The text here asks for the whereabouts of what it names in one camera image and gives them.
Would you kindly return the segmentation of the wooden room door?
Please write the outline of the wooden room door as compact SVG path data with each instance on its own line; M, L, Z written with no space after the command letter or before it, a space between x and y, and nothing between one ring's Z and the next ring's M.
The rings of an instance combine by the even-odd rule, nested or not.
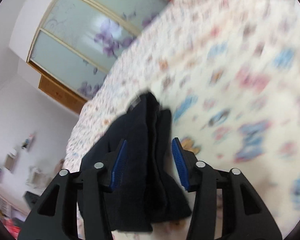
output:
M80 96L74 95L72 92L61 88L51 79L41 76L38 89L43 91L45 94L50 96L52 99L73 111L74 113L80 114L81 110L86 103L85 99Z

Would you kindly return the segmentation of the glass sliding door wardrobe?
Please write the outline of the glass sliding door wardrobe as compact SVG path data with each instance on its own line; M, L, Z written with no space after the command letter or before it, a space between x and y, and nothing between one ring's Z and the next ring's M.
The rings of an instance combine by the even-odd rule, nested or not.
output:
M28 62L92 99L117 58L166 7L167 0L53 0Z

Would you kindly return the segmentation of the cartoon print fleece bedspread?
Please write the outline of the cartoon print fleece bedspread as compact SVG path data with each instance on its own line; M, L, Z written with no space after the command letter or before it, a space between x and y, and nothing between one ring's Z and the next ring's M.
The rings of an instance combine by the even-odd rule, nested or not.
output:
M64 167L78 171L145 90L171 110L187 150L244 173L288 236L300 220L298 0L174 0L84 105Z

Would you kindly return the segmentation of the pink edged bookcase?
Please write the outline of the pink edged bookcase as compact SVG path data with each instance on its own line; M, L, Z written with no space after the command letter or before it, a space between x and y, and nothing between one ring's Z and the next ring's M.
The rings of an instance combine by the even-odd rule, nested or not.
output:
M18 238L29 212L29 207L21 196L0 184L0 221L15 239Z

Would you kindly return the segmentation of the black pants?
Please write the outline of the black pants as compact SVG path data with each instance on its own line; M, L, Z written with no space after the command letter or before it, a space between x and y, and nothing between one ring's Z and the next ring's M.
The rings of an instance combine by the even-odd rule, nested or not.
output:
M127 141L127 160L120 187L104 195L112 231L151 232L152 224L190 217L183 191L165 171L170 148L171 111L162 109L152 93L141 94L118 117L81 160L92 168Z

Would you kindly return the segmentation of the white wall shelf with box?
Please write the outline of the white wall shelf with box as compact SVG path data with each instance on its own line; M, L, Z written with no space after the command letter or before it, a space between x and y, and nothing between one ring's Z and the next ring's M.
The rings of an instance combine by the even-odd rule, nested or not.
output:
M18 158L18 151L14 148L12 148L9 153L6 155L6 159L4 162L4 167L10 171L13 172L13 169L16 165L17 162L17 158Z

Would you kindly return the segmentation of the small white wall shelf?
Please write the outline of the small white wall shelf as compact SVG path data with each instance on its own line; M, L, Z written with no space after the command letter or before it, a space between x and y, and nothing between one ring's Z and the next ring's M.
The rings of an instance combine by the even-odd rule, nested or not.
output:
M36 137L36 133L31 133L21 144L21 150L28 152Z

